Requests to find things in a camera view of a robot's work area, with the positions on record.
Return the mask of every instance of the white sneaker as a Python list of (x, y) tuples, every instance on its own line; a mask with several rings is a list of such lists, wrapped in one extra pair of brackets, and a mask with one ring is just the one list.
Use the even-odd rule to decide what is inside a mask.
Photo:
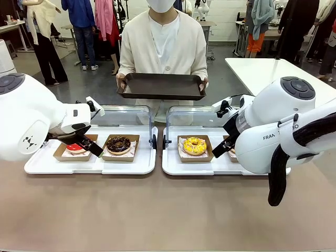
[(98, 68), (99, 68), (98, 65), (91, 66), (91, 70), (92, 70), (92, 71), (95, 71), (95, 70), (97, 70)]

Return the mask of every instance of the white tray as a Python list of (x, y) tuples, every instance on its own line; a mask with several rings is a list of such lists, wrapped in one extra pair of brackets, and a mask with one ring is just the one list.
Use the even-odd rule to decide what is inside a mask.
[(182, 163), (177, 148), (178, 135), (208, 135), (213, 148), (217, 147), (227, 133), (223, 128), (203, 128), (202, 126), (170, 126), (169, 144), (162, 154), (162, 169), (169, 175), (254, 175), (239, 163), (231, 162), (228, 153), (213, 158), (210, 163)]
[[(149, 144), (148, 125), (92, 127), (87, 134), (97, 134), (97, 144), (103, 146), (110, 134), (140, 135), (138, 149), (133, 162), (106, 162), (94, 155), (88, 162), (59, 162), (53, 154), (61, 144), (58, 140), (49, 141), (46, 146), (38, 150), (25, 164), (25, 171), (29, 174), (135, 174), (150, 173), (155, 166), (156, 150)], [(157, 136), (158, 130), (153, 128), (152, 134)]]

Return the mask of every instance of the neck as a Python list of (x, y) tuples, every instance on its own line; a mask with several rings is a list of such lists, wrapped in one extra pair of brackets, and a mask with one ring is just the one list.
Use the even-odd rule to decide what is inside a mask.
[(165, 13), (158, 13), (150, 8), (149, 15), (155, 22), (159, 23), (160, 25), (166, 25), (174, 21), (177, 18), (178, 13), (174, 7), (171, 7)]

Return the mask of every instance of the red frosted donut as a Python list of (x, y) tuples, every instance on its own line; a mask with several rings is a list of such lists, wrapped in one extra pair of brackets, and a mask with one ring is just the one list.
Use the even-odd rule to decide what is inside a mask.
[(81, 146), (79, 146), (76, 143), (71, 144), (71, 145), (67, 145), (67, 150), (70, 151), (71, 153), (74, 153), (74, 154), (86, 152), (86, 150), (84, 150)]

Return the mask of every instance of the chocolate donut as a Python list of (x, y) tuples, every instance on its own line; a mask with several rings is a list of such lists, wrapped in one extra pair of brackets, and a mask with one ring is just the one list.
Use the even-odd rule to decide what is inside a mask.
[(114, 155), (122, 155), (131, 149), (131, 141), (128, 138), (117, 136), (111, 138), (106, 144), (107, 150)]

